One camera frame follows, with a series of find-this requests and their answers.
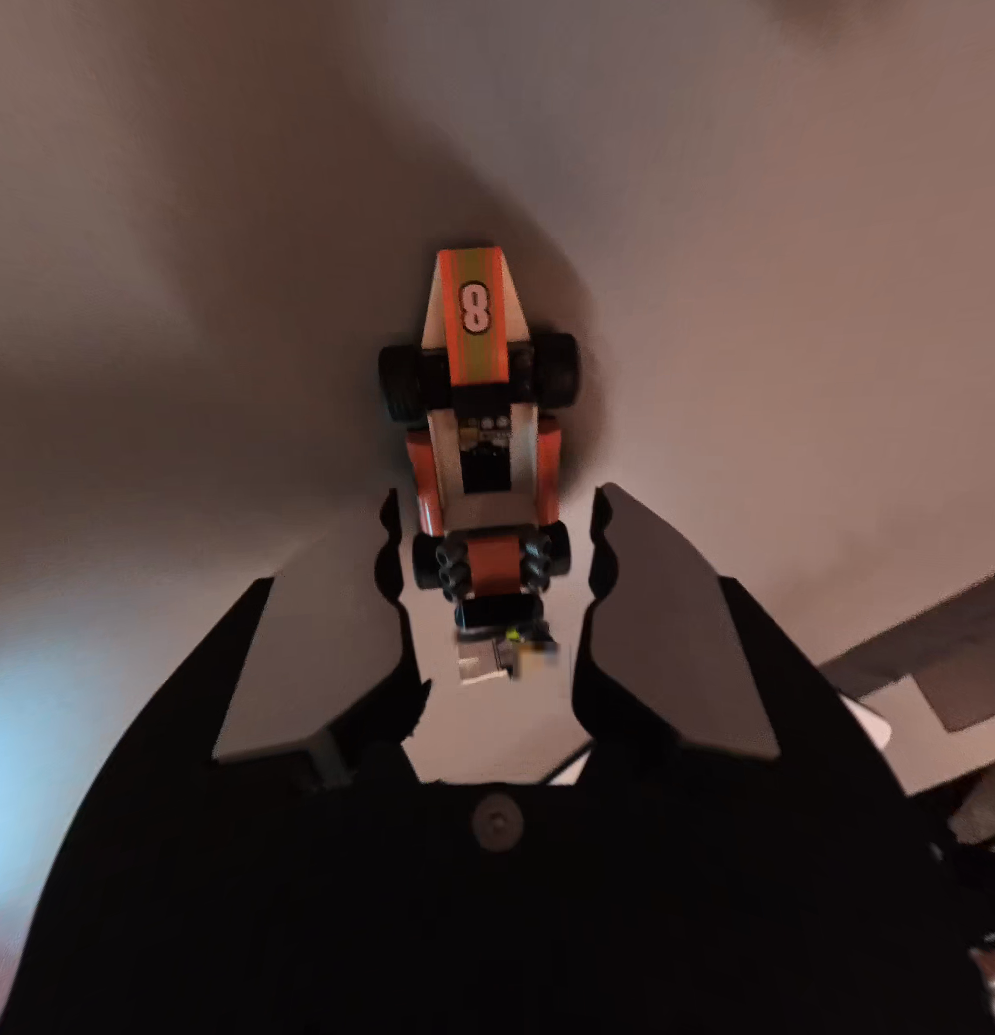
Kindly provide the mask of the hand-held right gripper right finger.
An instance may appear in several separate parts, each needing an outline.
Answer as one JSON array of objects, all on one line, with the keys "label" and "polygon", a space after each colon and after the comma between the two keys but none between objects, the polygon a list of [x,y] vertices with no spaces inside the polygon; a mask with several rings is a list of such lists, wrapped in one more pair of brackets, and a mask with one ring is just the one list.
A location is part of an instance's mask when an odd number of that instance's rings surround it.
[{"label": "hand-held right gripper right finger", "polygon": [[608,482],[594,494],[572,705],[588,733],[668,729],[689,747],[774,761],[771,719],[720,576],[685,535]]}]

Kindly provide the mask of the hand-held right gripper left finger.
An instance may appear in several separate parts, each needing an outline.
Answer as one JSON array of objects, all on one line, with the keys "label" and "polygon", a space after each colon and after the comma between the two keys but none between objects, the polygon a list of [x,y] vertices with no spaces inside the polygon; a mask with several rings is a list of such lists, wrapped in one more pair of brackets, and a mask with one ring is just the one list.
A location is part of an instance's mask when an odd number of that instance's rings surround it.
[{"label": "hand-held right gripper left finger", "polygon": [[393,687],[411,713],[428,693],[418,674],[400,558],[396,491],[352,498],[272,578],[215,746],[222,765],[308,755],[354,765],[371,694]]}]

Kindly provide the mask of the orange lego race car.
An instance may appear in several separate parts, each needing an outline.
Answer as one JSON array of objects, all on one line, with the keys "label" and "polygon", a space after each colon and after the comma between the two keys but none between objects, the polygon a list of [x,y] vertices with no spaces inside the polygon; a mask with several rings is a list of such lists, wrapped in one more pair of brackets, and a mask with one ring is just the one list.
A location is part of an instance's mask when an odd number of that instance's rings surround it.
[{"label": "orange lego race car", "polygon": [[572,565],[558,414],[579,395],[574,336],[529,329],[499,247],[442,250],[421,341],[383,347],[377,376],[413,469],[417,587],[452,603],[466,643],[528,623],[551,643],[543,598]]}]

